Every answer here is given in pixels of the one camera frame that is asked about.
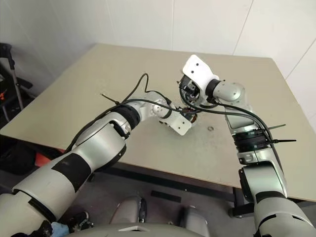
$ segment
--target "blue cloth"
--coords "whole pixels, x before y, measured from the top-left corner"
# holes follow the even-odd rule
[[[58,222],[52,222],[51,227],[53,228],[52,237],[62,237],[69,235],[69,229],[67,225],[63,225]]]

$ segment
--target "gray floor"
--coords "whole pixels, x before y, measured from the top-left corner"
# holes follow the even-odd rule
[[[151,175],[154,173],[154,171],[148,170],[143,171],[138,169],[138,171],[142,173],[150,172]],[[161,177],[161,174],[155,173],[155,176]],[[196,184],[194,183],[196,182],[195,180],[188,180],[169,174],[164,174],[164,178]],[[23,176],[16,176],[0,171],[0,192],[10,192],[10,189],[21,179],[23,179]],[[222,191],[230,189],[229,187],[207,182],[202,183],[202,186]],[[181,197],[181,203],[152,197],[152,190],[179,196]],[[232,233],[234,233],[235,237],[251,237],[255,233],[253,217],[238,219],[228,216],[228,209],[233,205],[230,202],[104,173],[97,173],[92,183],[85,184],[73,205],[66,212],[66,216],[85,209],[90,213],[91,220],[95,226],[107,224],[117,204],[124,198],[132,195],[139,195],[146,199],[148,222],[176,223],[179,210],[183,206],[193,205],[201,210],[206,217],[210,233],[213,237],[227,237],[231,236]],[[316,226],[316,205],[303,207],[302,210],[314,226]]]

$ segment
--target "table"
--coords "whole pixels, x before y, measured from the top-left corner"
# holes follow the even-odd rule
[[[15,117],[1,134],[65,149],[87,122],[113,103],[100,95],[122,100],[147,72],[149,89],[158,90],[181,105],[177,80],[191,55],[97,44],[69,67],[47,90]],[[270,58],[202,54],[220,79],[239,82],[248,100],[272,130],[274,138],[297,139],[276,149],[292,198],[316,201],[316,135]],[[142,94],[144,85],[136,92]],[[127,140],[120,162],[240,188],[240,164],[222,115],[199,114],[185,136],[151,118],[138,125]]]

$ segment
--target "robotic arm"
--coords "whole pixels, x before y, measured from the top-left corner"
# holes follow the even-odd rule
[[[200,110],[209,107],[210,103],[224,105],[237,157],[244,165],[239,170],[241,187],[245,198],[255,204],[255,236],[316,236],[316,230],[303,211],[287,199],[285,177],[265,124],[257,116],[230,115],[252,112],[243,86],[220,81],[196,55],[186,62],[183,73],[180,94],[186,104]]]
[[[183,73],[180,95],[195,111],[176,108],[155,91],[113,107],[76,136],[69,152],[17,184],[13,194],[0,196],[0,235],[30,234],[44,220],[58,220],[92,172],[111,166],[123,156],[125,140],[141,121],[158,117],[160,122],[184,135],[194,125],[196,112],[204,111],[225,114],[238,150],[238,160],[244,165],[239,170],[242,190],[246,199],[255,204],[255,236],[316,236],[316,230],[303,211],[287,199],[286,182],[274,140],[263,121],[251,113],[242,85],[220,81],[195,55],[186,62]],[[214,104],[224,106],[225,111],[209,110]],[[163,233],[193,236],[192,232],[184,233],[184,230],[170,226],[159,227],[159,231],[161,236],[166,235]],[[157,232],[151,229],[148,235],[151,233],[155,235]]]
[[[1,195],[0,235],[30,234],[44,220],[58,220],[91,173],[113,165],[124,155],[125,140],[141,121],[158,117],[184,135],[196,120],[196,114],[162,106],[176,110],[171,101],[154,91],[115,106],[80,134],[70,152],[33,172],[13,187],[12,195]]]

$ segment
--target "cable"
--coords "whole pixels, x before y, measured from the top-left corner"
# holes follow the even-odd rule
[[[248,111],[248,110],[245,110],[245,109],[243,109],[243,108],[240,108],[240,107],[237,107],[237,106],[233,106],[233,105],[221,104],[221,103],[217,103],[217,102],[215,102],[215,103],[216,103],[217,105],[220,105],[220,106],[224,106],[224,107],[227,107],[227,108],[231,108],[231,109],[235,109],[235,110],[244,112],[244,113],[246,113],[246,114],[248,114],[248,115],[251,115],[251,116],[253,116],[254,118],[258,119],[258,121],[262,124],[262,126],[264,127],[264,130],[266,131],[266,133],[267,133],[267,135],[268,135],[268,137],[269,137],[269,144],[270,144],[270,147],[272,148],[272,151],[273,151],[273,153],[275,154],[276,161],[278,162],[278,164],[279,164],[281,170],[283,171],[280,158],[279,158],[279,156],[278,156],[278,154],[277,154],[277,150],[276,150],[276,148],[275,148],[275,146],[274,146],[274,143],[276,143],[276,142],[274,142],[273,137],[272,137],[272,134],[271,134],[271,132],[270,132],[270,130],[269,130],[269,127],[263,122],[263,120],[262,120],[259,116],[257,116],[256,114],[254,114],[254,113],[252,113],[252,112],[250,112],[250,111]]]
[[[156,103],[154,101],[150,101],[150,100],[145,100],[145,99],[129,99],[129,97],[137,90],[137,88],[139,87],[140,85],[140,82],[146,77],[146,85],[145,85],[145,93],[147,92],[156,92],[157,94],[161,95],[166,101],[168,104],[170,104],[169,102],[171,102],[167,97],[165,97],[163,94],[161,94],[160,92],[158,91],[155,91],[155,90],[147,90],[147,87],[148,87],[148,82],[149,82],[149,75],[147,73],[144,73],[142,74],[142,76],[139,78],[136,86],[134,87],[134,89],[128,94],[128,96],[125,97],[125,99],[123,99],[123,101],[120,103],[119,101],[116,101],[108,96],[106,96],[105,94],[102,94],[101,95],[105,98],[107,98],[108,100],[114,102],[116,105],[107,109],[106,111],[102,112],[101,114],[99,114],[94,120],[88,122],[82,129],[80,129],[80,131],[74,136],[74,138],[72,139],[71,143],[69,144],[69,146],[66,148],[66,150],[64,151],[64,153],[67,153],[69,151],[71,151],[72,147],[74,146],[74,144],[76,143],[77,139],[80,137],[80,135],[87,129],[89,128],[90,126],[92,126],[97,120],[103,118],[107,113],[109,113],[111,110],[117,108],[118,106],[122,106],[122,105],[125,105],[126,103],[129,103],[129,102],[133,102],[133,101],[143,101],[143,102],[148,102],[148,103],[151,103],[151,104],[155,104],[155,105],[159,105],[163,108],[166,108],[166,109],[169,109],[169,110],[172,110],[172,111],[176,111],[176,112],[179,112],[179,113],[185,113],[185,114],[196,114],[196,113],[199,113],[199,111],[182,111],[182,110],[178,110],[178,109],[174,109],[174,108],[171,108],[171,107],[168,107],[168,106],[165,106],[165,105],[162,105],[162,104],[159,104],[159,103]]]
[[[217,105],[199,105],[201,108],[203,109],[213,109],[215,108]]]
[[[122,100],[122,103],[124,101],[126,101],[132,94],[134,94],[134,92],[136,91],[136,89],[139,87],[140,82],[142,81],[142,79],[146,76],[146,86],[145,86],[145,91],[147,89],[148,86],[148,81],[149,81],[149,75],[147,73],[142,74],[142,76],[139,78],[136,86],[134,87],[134,89],[128,94],[128,96],[125,97],[125,99]]]
[[[185,96],[182,94],[181,88],[180,88],[180,96],[182,98],[182,100],[190,107],[192,107],[193,109],[197,110],[197,111],[203,111],[206,113],[211,113],[211,114],[218,114],[218,115],[232,115],[232,116],[240,116],[240,117],[245,117],[248,119],[253,120],[254,122],[256,122],[257,124],[260,125],[259,121],[256,118],[253,118],[250,115],[246,115],[246,114],[241,114],[241,113],[231,113],[231,112],[222,112],[222,111],[213,111],[213,110],[207,110],[207,109],[203,109],[203,108],[199,108],[196,107],[194,105],[192,105],[186,98]]]
[[[123,103],[126,104],[126,103],[130,103],[130,102],[133,102],[133,101],[143,101],[143,102],[151,103],[151,104],[154,104],[154,105],[159,105],[159,106],[161,106],[163,108],[166,108],[166,109],[169,109],[171,111],[175,111],[175,112],[179,112],[179,113],[185,113],[185,114],[197,114],[197,113],[200,112],[200,111],[183,111],[183,110],[178,110],[178,109],[174,109],[174,108],[168,107],[166,105],[157,103],[155,101],[146,100],[146,99],[129,99],[129,100],[124,101]]]
[[[262,126],[264,127],[265,131],[267,132],[267,134],[268,134],[268,136],[269,136],[270,141],[273,140],[272,134],[271,134],[271,132],[270,132],[268,126],[267,126],[267,125],[265,124],[265,122],[263,122],[263,120],[262,120],[259,116],[257,116],[256,114],[254,114],[254,113],[252,113],[252,112],[250,112],[250,111],[248,111],[248,110],[245,110],[245,109],[243,109],[243,108],[237,107],[237,106],[228,105],[228,104],[222,104],[222,103],[218,103],[218,102],[214,102],[214,103],[215,103],[216,105],[220,105],[220,106],[223,106],[223,107],[226,107],[226,108],[231,108],[231,109],[234,109],[234,110],[238,110],[238,111],[244,112],[245,114],[248,114],[248,115],[250,115],[250,116],[256,118],[256,119],[262,124]]]
[[[80,131],[74,136],[74,138],[72,139],[71,143],[69,144],[69,146],[66,148],[66,150],[64,151],[64,153],[70,152],[74,146],[74,144],[76,143],[77,139],[80,137],[80,135],[86,130],[88,129],[90,126],[92,126],[97,120],[103,118],[108,112],[110,112],[111,110],[115,109],[116,107],[118,107],[120,105],[115,105],[109,109],[107,109],[106,111],[102,112],[101,114],[99,114],[94,120],[88,122],[85,126],[83,126],[82,129],[80,129]]]
[[[269,131],[269,128],[267,127],[267,125],[262,121],[261,118],[259,118],[257,115],[255,115],[254,113],[248,111],[248,110],[244,110],[242,108],[239,108],[239,107],[236,107],[236,106],[232,106],[232,105],[226,105],[226,104],[220,104],[220,103],[217,103],[217,105],[221,105],[221,106],[224,106],[224,107],[228,107],[228,108],[233,108],[233,109],[236,109],[236,110],[239,110],[239,111],[242,111],[242,112],[245,112],[246,114],[240,114],[240,113],[230,113],[230,112],[219,112],[219,111],[212,111],[212,110],[205,110],[205,109],[202,109],[202,108],[199,108],[199,107],[196,107],[194,105],[192,105],[189,101],[186,100],[185,96],[182,94],[182,90],[181,88],[180,89],[180,96],[182,98],[182,100],[188,104],[190,107],[196,109],[196,110],[201,110],[203,112],[207,112],[207,113],[212,113],[212,114],[221,114],[221,115],[233,115],[233,116],[241,116],[241,117],[245,117],[245,118],[248,118],[248,119],[251,119],[253,121],[255,121],[259,126],[263,126],[262,129],[264,129],[267,134],[268,134],[268,139],[269,139],[269,144],[270,144],[270,147],[272,148],[272,151],[276,157],[276,161],[278,162],[281,170],[283,171],[283,168],[282,168],[282,165],[281,165],[281,161],[278,157],[278,154],[277,154],[277,151],[276,151],[276,148],[274,147],[274,144],[273,144],[273,138],[272,138],[272,134],[270,133]]]

